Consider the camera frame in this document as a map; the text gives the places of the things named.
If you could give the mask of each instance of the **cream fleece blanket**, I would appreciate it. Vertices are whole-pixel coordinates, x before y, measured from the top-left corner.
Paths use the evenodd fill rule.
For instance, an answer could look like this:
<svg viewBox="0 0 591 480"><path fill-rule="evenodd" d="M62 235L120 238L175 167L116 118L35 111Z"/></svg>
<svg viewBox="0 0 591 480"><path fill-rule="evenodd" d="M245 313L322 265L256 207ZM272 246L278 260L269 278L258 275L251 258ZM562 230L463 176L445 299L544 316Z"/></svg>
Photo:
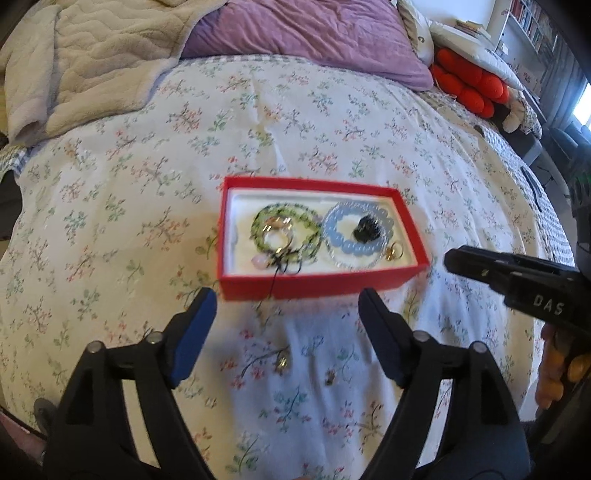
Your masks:
<svg viewBox="0 0 591 480"><path fill-rule="evenodd" d="M191 30L226 0L57 0L33 6L0 51L8 138L34 144L141 109Z"/></svg>

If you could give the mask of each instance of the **pink pendant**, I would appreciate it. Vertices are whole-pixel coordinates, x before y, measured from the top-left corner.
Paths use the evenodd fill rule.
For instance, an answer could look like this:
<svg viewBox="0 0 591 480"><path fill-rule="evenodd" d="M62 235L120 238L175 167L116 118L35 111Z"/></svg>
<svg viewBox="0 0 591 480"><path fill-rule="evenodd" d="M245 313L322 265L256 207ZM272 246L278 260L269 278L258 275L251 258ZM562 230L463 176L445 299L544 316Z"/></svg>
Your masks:
<svg viewBox="0 0 591 480"><path fill-rule="evenodd" d="M265 254L258 254L252 257L251 262L257 270L266 270L269 266L269 257Z"/></svg>

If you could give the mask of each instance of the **white comforter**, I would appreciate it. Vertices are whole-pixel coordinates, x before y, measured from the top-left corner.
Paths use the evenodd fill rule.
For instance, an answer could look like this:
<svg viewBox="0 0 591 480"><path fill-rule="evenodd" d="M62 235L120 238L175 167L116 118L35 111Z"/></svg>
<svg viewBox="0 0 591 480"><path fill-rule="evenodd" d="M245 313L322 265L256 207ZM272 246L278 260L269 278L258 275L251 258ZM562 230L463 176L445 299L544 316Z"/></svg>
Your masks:
<svg viewBox="0 0 591 480"><path fill-rule="evenodd" d="M389 308L442 342L486 342L519 404L540 359L538 325L487 287L446 273L443 254L470 244L572 257L561 251L564 232L544 227L556 224L554 213L534 213L524 197L531 193L519 186L514 154L501 158L444 99L294 58L196 60L165 75L142 111L38 147L20 177L24 213L0 262L0 378L9 408L33 421L35 398L59 400L88 342L136 342L162 329L201 286L216 288L226 175L398 188L432 265L385 292ZM494 132L485 135L505 149ZM176 392L197 446L218 478L358 478L400 392L376 360L356 297L263 310L221 301L197 366ZM290 367L279 376L283 353ZM325 384L329 371L333 386ZM445 385L434 435L448 398Z"/></svg>

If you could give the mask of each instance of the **screw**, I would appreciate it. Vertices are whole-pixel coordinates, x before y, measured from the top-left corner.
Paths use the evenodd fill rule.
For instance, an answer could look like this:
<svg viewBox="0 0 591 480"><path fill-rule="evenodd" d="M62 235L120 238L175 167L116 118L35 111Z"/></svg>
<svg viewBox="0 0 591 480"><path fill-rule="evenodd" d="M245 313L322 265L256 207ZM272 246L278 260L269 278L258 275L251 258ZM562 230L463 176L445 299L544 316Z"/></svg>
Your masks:
<svg viewBox="0 0 591 480"><path fill-rule="evenodd" d="M148 334L148 336L146 337L146 341L150 345L156 345L156 343L160 343L163 338L164 335L162 335L162 332L153 331Z"/></svg>
<svg viewBox="0 0 591 480"><path fill-rule="evenodd" d="M474 342L472 348L478 353L486 353L488 351L488 347L482 342Z"/></svg>
<svg viewBox="0 0 591 480"><path fill-rule="evenodd" d="M431 338L431 335L429 335L427 332L423 332L422 330L417 330L416 332L413 332L413 337L417 342L424 343Z"/></svg>
<svg viewBox="0 0 591 480"><path fill-rule="evenodd" d="M88 345L86 345L86 350L88 350L89 353L96 353L99 352L103 347L103 342L95 340L94 342L91 342Z"/></svg>

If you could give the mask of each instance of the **blue gripper pad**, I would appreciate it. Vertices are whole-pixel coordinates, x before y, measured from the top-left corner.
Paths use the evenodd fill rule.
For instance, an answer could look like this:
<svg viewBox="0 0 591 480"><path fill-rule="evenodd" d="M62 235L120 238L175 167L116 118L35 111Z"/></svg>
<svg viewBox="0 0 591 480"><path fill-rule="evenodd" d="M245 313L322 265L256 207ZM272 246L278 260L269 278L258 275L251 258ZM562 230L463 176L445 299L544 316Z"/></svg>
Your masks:
<svg viewBox="0 0 591 480"><path fill-rule="evenodd" d="M171 388L193 371L217 313L217 298L211 288L202 288L186 312L177 313L164 330L165 374Z"/></svg>

